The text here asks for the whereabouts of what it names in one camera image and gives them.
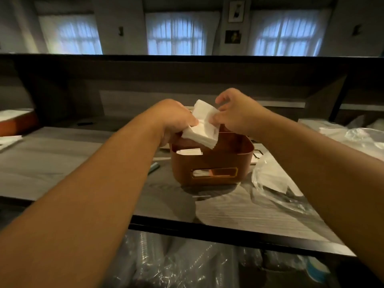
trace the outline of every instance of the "white curtain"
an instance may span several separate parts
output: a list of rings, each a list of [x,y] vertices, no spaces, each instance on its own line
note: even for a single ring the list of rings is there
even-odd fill
[[[251,56],[317,56],[331,10],[251,12]]]
[[[211,55],[219,12],[147,13],[148,54]]]
[[[39,21],[50,53],[103,54],[93,15],[39,16]]]

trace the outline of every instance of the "person's left hand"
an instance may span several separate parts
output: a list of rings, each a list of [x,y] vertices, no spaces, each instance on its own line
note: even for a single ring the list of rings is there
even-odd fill
[[[149,108],[147,114],[161,124],[163,136],[160,145],[166,145],[177,132],[183,131],[189,125],[196,126],[199,121],[180,102],[165,99]]]

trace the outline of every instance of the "hand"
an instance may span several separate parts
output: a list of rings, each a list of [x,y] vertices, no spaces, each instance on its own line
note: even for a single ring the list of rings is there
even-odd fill
[[[186,129],[189,125],[196,126],[199,121],[180,102],[165,99],[146,111],[151,119],[161,125],[163,136],[160,145],[166,145],[173,134]]]
[[[257,136],[260,122],[272,113],[234,88],[222,92],[215,102],[216,104],[227,103],[218,108],[220,112],[210,119],[210,123],[224,124],[230,131],[252,137]]]

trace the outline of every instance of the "framed picture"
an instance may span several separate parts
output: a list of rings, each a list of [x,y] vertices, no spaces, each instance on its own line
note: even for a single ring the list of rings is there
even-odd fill
[[[240,43],[241,33],[240,30],[226,30],[224,43]]]
[[[230,1],[228,23],[243,22],[245,1]]]

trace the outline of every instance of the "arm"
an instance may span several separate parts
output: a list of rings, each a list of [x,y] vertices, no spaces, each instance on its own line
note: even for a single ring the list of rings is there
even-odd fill
[[[0,287],[97,287],[157,147],[197,123],[181,104],[164,100],[115,133],[0,234]]]
[[[212,123],[261,142],[329,227],[384,281],[384,162],[277,115],[236,89],[216,99],[224,101]]]

